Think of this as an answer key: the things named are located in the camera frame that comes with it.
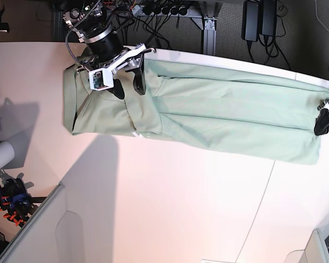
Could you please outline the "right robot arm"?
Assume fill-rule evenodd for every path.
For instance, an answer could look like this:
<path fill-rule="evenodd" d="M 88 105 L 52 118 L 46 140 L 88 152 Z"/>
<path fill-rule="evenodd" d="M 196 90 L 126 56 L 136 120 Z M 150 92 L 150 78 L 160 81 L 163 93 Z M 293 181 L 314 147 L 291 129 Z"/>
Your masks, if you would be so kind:
<path fill-rule="evenodd" d="M 91 90 L 107 90 L 124 99 L 124 90 L 115 75 L 120 70 L 133 73 L 133 87 L 139 95 L 145 95 L 144 55 L 155 52 L 144 43 L 129 49 L 118 38 L 118 31 L 135 23 L 136 3 L 119 4 L 117 1 L 84 1 L 68 3 L 63 20 L 68 33 L 75 33 L 85 43 L 91 54 L 85 59 L 75 55 L 78 71 L 87 71 Z"/>

